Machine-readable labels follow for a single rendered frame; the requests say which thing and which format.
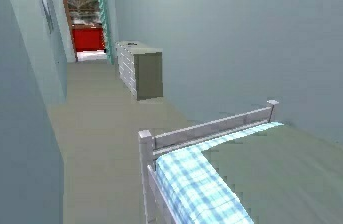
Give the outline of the red cabinet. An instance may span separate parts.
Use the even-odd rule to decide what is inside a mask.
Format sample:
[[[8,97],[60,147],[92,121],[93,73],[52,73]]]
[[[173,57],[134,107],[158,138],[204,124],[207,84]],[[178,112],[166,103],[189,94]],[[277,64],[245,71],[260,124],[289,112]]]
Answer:
[[[105,49],[101,28],[74,29],[73,37],[77,52]]]

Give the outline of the teal room door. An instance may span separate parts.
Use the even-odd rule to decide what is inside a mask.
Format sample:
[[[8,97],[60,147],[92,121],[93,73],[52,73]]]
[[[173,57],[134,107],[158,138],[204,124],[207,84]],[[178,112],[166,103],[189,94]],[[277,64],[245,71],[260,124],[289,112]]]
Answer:
[[[105,51],[107,59],[111,64],[114,63],[114,53],[113,53],[113,43],[110,29],[109,21],[109,10],[108,10],[108,1],[107,0],[98,0],[99,2],[99,18],[102,24],[103,37],[105,42]]]

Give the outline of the white framed bed checked blanket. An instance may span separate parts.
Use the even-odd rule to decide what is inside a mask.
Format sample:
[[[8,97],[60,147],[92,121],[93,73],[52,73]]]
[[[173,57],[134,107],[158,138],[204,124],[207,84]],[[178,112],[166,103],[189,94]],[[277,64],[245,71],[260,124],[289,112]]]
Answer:
[[[277,105],[139,131],[145,223],[343,224],[343,146],[275,121]]]

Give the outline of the grey framed wall picture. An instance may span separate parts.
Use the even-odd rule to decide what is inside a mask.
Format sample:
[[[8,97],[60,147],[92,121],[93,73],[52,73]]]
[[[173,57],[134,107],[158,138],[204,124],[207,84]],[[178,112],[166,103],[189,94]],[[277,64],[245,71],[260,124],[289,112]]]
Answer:
[[[51,34],[54,30],[54,25],[53,25],[53,20],[52,20],[52,15],[51,15],[51,10],[49,7],[48,0],[41,0],[41,3],[42,3],[45,18],[47,21],[48,30],[49,30],[49,33]]]

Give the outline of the white chest of drawers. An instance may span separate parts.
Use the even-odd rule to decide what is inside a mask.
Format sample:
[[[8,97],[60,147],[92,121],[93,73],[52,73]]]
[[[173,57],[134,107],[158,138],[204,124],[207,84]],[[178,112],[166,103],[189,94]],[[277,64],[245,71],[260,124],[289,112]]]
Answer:
[[[162,97],[162,50],[139,41],[120,41],[115,48],[119,77],[131,94],[138,101]]]

